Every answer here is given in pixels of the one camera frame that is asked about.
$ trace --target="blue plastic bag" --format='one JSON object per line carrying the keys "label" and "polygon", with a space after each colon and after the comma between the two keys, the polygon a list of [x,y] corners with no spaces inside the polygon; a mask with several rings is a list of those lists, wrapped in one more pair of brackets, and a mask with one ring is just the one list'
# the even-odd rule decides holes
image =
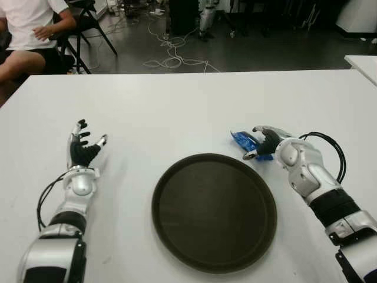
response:
{"label": "blue plastic bag", "polygon": [[[245,149],[246,152],[250,152],[258,148],[259,142],[254,137],[246,133],[245,131],[240,131],[237,133],[230,132],[230,134],[232,135],[236,143],[238,143],[240,147]],[[256,160],[258,161],[273,160],[273,157],[271,154],[262,155],[262,156],[257,156]]]}

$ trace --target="person's arm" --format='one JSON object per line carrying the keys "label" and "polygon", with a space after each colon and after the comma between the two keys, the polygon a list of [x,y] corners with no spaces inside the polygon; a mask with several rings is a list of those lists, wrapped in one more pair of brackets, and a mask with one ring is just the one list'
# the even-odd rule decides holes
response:
{"label": "person's arm", "polygon": [[59,14],[61,21],[53,25],[47,25],[46,27],[34,28],[35,37],[39,40],[45,41],[53,34],[61,31],[67,31],[69,29],[74,29],[76,27],[76,21],[72,16],[69,9],[65,9]]}
{"label": "person's arm", "polygon": [[7,28],[6,18],[0,18],[0,32],[6,31]]}

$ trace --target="round tray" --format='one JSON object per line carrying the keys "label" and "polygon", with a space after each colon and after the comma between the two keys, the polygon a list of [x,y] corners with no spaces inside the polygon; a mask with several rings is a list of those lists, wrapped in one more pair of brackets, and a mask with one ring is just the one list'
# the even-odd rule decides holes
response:
{"label": "round tray", "polygon": [[270,246],[277,220],[263,179],[219,154],[172,165],[154,191],[152,217],[160,239],[179,260],[217,274],[256,262]]}

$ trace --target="robotic hand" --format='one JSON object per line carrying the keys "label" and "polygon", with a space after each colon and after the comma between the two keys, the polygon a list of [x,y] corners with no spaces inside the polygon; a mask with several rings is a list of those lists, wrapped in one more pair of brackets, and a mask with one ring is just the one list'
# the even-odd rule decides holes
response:
{"label": "robotic hand", "polygon": [[107,136],[88,147],[80,133],[86,128],[85,120],[79,121],[68,139],[67,169],[63,186],[65,200],[58,207],[54,217],[32,243],[21,260],[18,282],[23,283],[82,283],[86,264],[85,233],[87,210],[99,178],[98,169],[89,164],[107,142]]}
{"label": "robotic hand", "polygon": [[377,282],[377,221],[360,210],[323,165],[320,151],[305,140],[269,126],[258,126],[265,140],[244,155],[276,154],[277,160],[289,172],[291,187],[301,195],[334,245],[340,246],[335,255],[350,283]]}

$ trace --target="white table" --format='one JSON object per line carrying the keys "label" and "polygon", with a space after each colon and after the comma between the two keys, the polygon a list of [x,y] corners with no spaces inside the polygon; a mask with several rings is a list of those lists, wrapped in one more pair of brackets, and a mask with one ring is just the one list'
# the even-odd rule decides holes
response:
{"label": "white table", "polygon": [[[39,194],[65,170],[67,136],[81,118],[93,140],[110,136],[94,162],[102,176],[85,234],[87,283],[344,282],[336,247],[275,162],[246,162],[269,185],[278,223],[268,253],[234,274],[205,274],[175,259],[156,236],[151,197],[174,162],[205,152],[241,160],[229,131],[269,124],[336,139],[348,161],[345,189],[377,217],[376,104],[376,88],[356,70],[31,77],[0,109],[2,282],[15,282],[37,235]],[[335,151],[311,141],[337,174]],[[62,198],[58,185],[45,221]]]}
{"label": "white table", "polygon": [[377,56],[346,55],[344,58],[352,68],[377,85]]}

